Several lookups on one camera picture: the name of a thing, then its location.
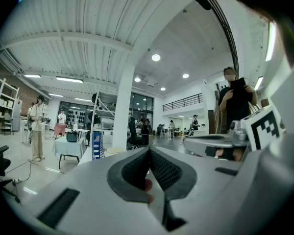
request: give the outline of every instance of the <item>white column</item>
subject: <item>white column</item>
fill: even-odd
[[[125,64],[122,71],[116,113],[114,117],[112,147],[120,147],[126,150],[128,110],[132,91],[132,82],[135,67]]]

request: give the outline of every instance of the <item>floor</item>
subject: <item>floor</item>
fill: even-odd
[[[182,140],[182,137],[168,139],[154,136],[154,143],[156,146],[189,154],[190,152],[188,152],[182,145]],[[105,148],[111,147],[111,143],[112,136],[111,138],[104,139]],[[20,178],[24,181],[16,184],[16,186],[13,186],[11,183],[6,186],[8,190],[18,195],[21,204],[26,204],[26,202],[35,196],[43,187],[77,166],[76,158],[65,157],[65,160],[61,160],[61,169],[58,168],[59,158],[54,156],[51,151],[53,145],[52,135],[46,135],[46,138],[43,137],[43,151],[46,159],[41,162],[30,162],[32,159],[31,147],[22,143],[20,133],[15,132],[14,135],[7,134],[6,136],[0,133],[0,147],[3,145],[9,146],[9,149],[4,152],[4,157],[11,160],[11,165],[6,170],[6,176],[1,177],[1,179]],[[154,196],[154,201],[150,205],[150,209],[161,222],[164,193],[157,184],[151,171],[147,175],[147,178],[151,179],[153,182],[152,190],[149,193]],[[14,201],[13,197],[7,194],[5,194],[5,196],[10,199],[10,201]]]

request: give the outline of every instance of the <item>table leg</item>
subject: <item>table leg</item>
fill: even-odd
[[[60,162],[61,162],[62,154],[60,154],[60,160],[59,160],[59,169],[60,169]]]

